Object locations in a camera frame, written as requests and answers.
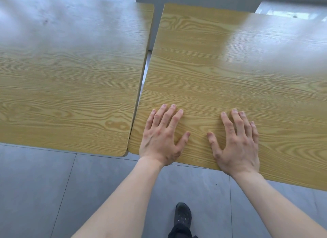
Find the black shoe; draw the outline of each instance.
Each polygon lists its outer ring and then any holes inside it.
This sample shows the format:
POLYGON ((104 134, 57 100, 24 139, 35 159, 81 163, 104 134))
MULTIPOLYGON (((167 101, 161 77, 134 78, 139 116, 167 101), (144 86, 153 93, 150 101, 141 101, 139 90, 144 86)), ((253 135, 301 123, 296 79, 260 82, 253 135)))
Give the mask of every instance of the black shoe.
POLYGON ((192 214, 190 208, 185 203, 178 203, 175 209, 174 225, 181 223, 186 227, 191 227, 192 214))

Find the bare skin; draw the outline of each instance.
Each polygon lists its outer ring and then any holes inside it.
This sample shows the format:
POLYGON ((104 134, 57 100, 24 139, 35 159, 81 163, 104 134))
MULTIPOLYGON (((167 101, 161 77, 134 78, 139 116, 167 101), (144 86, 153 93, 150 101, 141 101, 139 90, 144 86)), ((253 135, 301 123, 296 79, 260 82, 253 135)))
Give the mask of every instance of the bare skin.
POLYGON ((221 149, 215 135, 207 134, 218 166, 241 187, 273 238, 327 237, 327 231, 276 191, 259 174, 259 134, 244 112, 232 110, 236 125, 226 113, 221 119, 226 130, 226 147, 221 149))
MULTIPOLYGON (((159 172, 182 153, 190 132, 174 144, 174 133, 183 115, 176 106, 153 110, 146 122, 140 159, 128 177, 102 206, 73 235, 74 238, 140 238, 152 188, 159 172)), ((207 134, 219 167, 239 184, 273 238, 327 237, 327 231, 272 188, 259 174, 259 134, 244 112, 232 111, 221 118, 226 129, 226 147, 221 149, 215 135, 207 134)))

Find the person's left arm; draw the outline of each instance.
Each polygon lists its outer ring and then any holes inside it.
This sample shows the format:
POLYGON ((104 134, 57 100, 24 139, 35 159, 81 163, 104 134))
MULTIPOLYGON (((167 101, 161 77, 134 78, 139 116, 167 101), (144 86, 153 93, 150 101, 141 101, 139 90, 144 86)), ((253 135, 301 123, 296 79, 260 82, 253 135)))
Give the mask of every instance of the person's left arm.
POLYGON ((158 112, 151 112, 143 133, 140 159, 134 169, 72 238, 141 237, 158 174, 181 155, 190 136, 190 132, 186 132, 174 144, 175 128, 183 115, 183 110, 179 110, 173 116, 175 109, 173 104, 166 111, 164 104, 158 112))

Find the person's right arm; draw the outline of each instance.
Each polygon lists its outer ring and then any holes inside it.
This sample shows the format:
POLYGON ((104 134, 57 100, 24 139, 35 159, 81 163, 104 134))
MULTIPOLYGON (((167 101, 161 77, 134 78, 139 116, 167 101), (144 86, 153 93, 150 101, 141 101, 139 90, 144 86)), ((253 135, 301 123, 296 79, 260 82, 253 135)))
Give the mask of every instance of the person's right arm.
POLYGON ((236 126, 226 113, 221 114, 226 129, 226 147, 220 149, 215 135, 207 134, 220 169, 243 190, 273 238, 327 237, 327 230, 276 191, 259 174, 259 134, 244 112, 232 110, 236 126))

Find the forearm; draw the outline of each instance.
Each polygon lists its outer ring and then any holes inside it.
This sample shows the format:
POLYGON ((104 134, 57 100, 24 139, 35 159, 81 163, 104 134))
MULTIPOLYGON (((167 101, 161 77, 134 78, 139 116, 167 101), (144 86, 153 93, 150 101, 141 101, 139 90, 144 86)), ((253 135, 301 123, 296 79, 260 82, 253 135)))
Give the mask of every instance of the forearm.
POLYGON ((141 158, 73 237, 141 237, 151 191, 161 168, 157 161, 141 158))
POLYGON ((273 238, 326 237, 327 231, 276 191, 259 173, 234 177, 273 238))

